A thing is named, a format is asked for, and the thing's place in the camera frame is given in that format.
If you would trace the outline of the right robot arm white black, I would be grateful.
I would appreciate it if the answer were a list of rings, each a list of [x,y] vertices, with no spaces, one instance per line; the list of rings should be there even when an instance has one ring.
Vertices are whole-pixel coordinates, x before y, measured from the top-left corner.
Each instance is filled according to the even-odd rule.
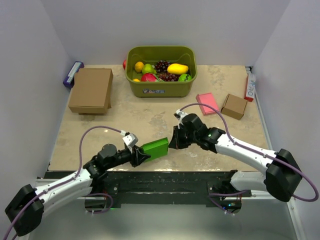
[[[256,172],[234,173],[223,183],[223,192],[230,197],[244,190],[265,191],[279,201],[288,202],[302,177],[293,155],[285,149],[277,152],[241,141],[217,127],[207,127],[195,114],[178,110],[174,116],[178,125],[173,128],[171,149],[186,149],[192,144],[205,151],[239,160]]]

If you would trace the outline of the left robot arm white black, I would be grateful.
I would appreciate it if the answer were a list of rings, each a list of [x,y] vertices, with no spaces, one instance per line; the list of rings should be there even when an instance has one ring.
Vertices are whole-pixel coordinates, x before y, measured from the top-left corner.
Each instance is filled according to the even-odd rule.
[[[109,169],[125,163],[137,167],[150,157],[142,147],[118,150],[115,145],[106,144],[78,171],[44,186],[23,186],[5,208],[11,222],[7,232],[15,230],[18,237],[29,234],[39,226],[44,214],[79,197],[99,196]]]

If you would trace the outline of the green paper box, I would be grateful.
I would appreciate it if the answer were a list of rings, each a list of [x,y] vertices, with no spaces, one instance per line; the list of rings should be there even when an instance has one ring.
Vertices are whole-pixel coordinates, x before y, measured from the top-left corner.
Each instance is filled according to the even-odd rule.
[[[149,162],[164,157],[168,154],[169,141],[167,137],[164,137],[152,142],[145,143],[141,147],[145,154],[150,155],[150,158],[145,160],[145,162]]]

